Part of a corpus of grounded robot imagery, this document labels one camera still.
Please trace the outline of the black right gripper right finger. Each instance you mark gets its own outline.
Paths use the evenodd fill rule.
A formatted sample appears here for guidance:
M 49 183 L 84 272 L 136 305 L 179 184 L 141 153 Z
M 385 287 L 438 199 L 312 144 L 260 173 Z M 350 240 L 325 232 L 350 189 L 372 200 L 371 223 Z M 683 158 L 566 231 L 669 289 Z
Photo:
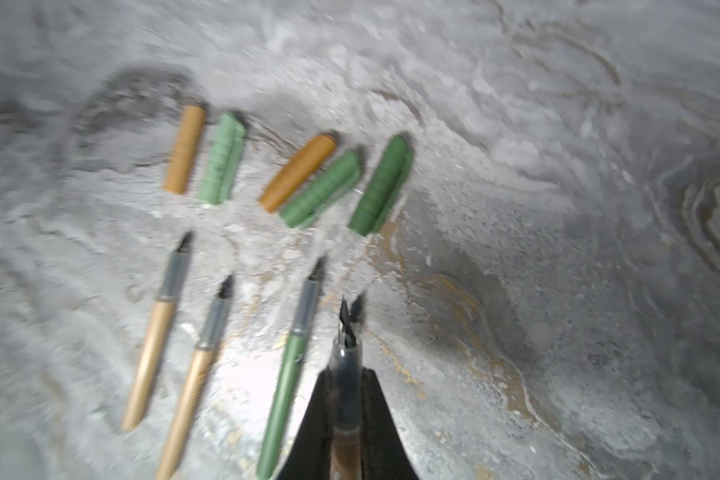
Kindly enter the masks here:
M 361 465 L 364 479 L 418 480 L 376 373 L 362 370 Z

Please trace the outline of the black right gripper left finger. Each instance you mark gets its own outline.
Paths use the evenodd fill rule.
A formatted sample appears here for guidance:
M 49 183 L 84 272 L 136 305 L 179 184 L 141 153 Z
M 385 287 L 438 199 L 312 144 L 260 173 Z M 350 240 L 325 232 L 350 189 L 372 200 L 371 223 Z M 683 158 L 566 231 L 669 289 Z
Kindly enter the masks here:
M 277 480 L 329 478 L 333 438 L 333 379 L 328 368 L 315 382 L 301 425 Z

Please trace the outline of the dark green pen cap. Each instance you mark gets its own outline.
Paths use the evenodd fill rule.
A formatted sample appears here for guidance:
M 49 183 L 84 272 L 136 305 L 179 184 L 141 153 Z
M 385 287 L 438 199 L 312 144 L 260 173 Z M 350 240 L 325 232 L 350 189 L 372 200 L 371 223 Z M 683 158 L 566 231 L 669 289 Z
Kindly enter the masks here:
M 393 136 L 349 221 L 351 231 L 365 237 L 381 229 L 412 164 L 413 153 L 406 139 Z

